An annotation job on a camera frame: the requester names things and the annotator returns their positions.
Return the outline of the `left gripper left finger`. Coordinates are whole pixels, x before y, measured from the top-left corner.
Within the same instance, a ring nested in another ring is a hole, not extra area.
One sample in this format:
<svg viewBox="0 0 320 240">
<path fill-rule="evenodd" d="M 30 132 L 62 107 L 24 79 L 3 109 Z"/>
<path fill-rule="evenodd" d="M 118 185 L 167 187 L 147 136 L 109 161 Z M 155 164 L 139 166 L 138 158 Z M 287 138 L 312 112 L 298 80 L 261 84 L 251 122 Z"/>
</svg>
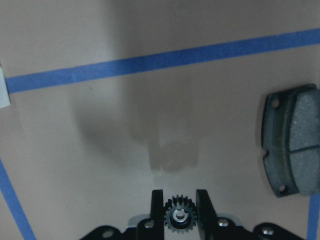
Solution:
<svg viewBox="0 0 320 240">
<path fill-rule="evenodd" d="M 162 189 L 156 189 L 151 194 L 151 205 L 149 217 L 157 222 L 163 222 L 165 215 L 164 194 Z"/>
</svg>

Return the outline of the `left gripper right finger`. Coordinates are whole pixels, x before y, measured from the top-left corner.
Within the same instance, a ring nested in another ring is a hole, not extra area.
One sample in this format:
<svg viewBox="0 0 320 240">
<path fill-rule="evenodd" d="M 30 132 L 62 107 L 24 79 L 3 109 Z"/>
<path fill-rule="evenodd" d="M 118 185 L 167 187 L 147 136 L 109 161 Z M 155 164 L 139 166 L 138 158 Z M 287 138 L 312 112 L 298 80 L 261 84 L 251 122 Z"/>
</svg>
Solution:
<svg viewBox="0 0 320 240">
<path fill-rule="evenodd" d="M 196 190 L 196 209 L 198 225 L 216 224 L 218 218 L 217 213 L 207 190 Z"/>
</svg>

